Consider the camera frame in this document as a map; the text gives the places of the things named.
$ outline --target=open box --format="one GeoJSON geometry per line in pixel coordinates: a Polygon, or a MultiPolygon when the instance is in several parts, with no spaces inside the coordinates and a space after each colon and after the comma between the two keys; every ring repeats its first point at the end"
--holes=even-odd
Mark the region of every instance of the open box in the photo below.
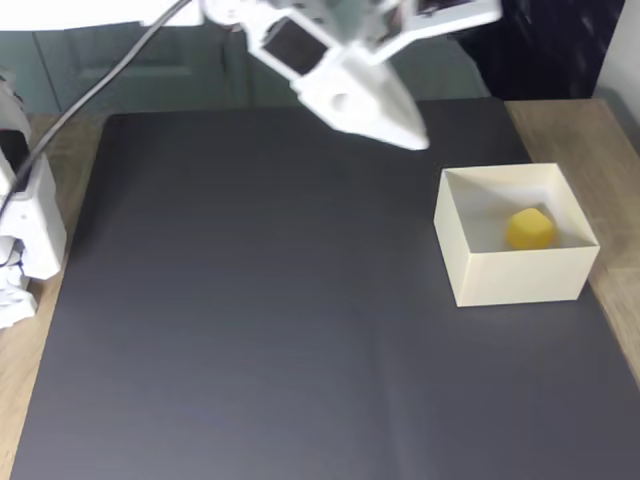
{"type": "Polygon", "coordinates": [[[434,224],[460,307],[575,300],[600,250],[552,163],[443,170],[434,224]],[[544,250],[513,250],[508,222],[529,207],[553,221],[556,239],[544,250]]]}

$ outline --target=yellow object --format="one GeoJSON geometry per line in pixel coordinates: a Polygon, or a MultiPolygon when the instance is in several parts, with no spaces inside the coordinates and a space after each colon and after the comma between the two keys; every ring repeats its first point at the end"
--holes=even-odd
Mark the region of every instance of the yellow object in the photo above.
{"type": "Polygon", "coordinates": [[[555,236],[553,223],[537,208],[516,213],[507,228],[507,242],[516,250],[547,248],[555,236]]]}

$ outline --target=white robotic arm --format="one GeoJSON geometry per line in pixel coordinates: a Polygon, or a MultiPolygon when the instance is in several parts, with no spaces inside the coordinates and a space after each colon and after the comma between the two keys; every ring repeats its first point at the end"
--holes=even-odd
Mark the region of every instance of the white robotic arm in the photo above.
{"type": "MultiPolygon", "coordinates": [[[[4,0],[0,30],[149,24],[173,2],[4,0]]],[[[416,39],[500,16],[500,0],[193,0],[169,25],[240,25],[249,51],[332,128],[419,150],[424,124],[387,60],[416,39]]]]}

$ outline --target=black cable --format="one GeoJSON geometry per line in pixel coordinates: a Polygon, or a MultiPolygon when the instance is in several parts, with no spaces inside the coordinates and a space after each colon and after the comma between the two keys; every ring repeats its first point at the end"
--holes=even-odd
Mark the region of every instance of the black cable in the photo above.
{"type": "Polygon", "coordinates": [[[174,3],[166,12],[164,12],[153,24],[149,27],[144,35],[140,37],[140,39],[131,47],[122,60],[120,60],[116,66],[114,66],[107,74],[102,77],[102,79],[96,83],[93,87],[91,87],[87,93],[85,93],[82,97],[80,97],[69,109],[62,114],[62,116],[54,123],[49,130],[45,132],[45,134],[40,138],[34,149],[31,151],[29,156],[26,158],[18,172],[16,173],[16,178],[7,193],[7,196],[2,201],[2,206],[0,206],[0,222],[2,221],[2,217],[9,206],[9,203],[15,196],[20,186],[20,183],[29,175],[31,171],[31,167],[33,167],[44,152],[44,149],[49,145],[53,137],[60,131],[60,129],[64,126],[67,121],[73,117],[78,110],[80,110],[84,105],[91,100],[96,94],[98,94],[104,87],[106,87],[111,81],[116,78],[122,70],[125,69],[129,63],[140,53],[140,51],[149,43],[149,40],[153,38],[153,36],[162,28],[162,26],[167,23],[171,17],[173,17],[176,13],[178,13],[182,7],[190,3],[191,0],[178,0],[174,3]]]}

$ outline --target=wooden surface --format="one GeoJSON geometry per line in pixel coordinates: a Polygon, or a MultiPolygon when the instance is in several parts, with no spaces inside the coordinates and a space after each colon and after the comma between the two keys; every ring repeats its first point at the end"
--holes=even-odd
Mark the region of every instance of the wooden surface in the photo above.
{"type": "MultiPolygon", "coordinates": [[[[602,101],[514,102],[508,109],[532,159],[560,164],[589,217],[602,244],[590,281],[640,379],[640,159],[602,101]]],[[[50,120],[32,123],[41,131],[50,120]]],[[[76,119],[50,149],[69,238],[101,126],[97,117],[76,119]]],[[[0,480],[10,476],[63,274],[64,266],[33,286],[40,302],[34,318],[0,332],[0,480]]]]}
{"type": "Polygon", "coordinates": [[[589,276],[640,385],[640,159],[604,100],[511,102],[534,162],[556,162],[601,250],[589,276]]]}

